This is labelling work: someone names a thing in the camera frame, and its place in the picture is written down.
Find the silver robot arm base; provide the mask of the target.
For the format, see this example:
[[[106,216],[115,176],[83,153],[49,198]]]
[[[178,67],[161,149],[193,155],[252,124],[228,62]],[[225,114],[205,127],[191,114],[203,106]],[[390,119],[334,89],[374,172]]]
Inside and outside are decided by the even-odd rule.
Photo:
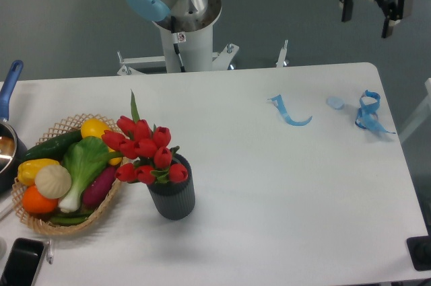
[[[143,19],[158,27],[169,73],[213,69],[213,25],[222,0],[126,0]]]

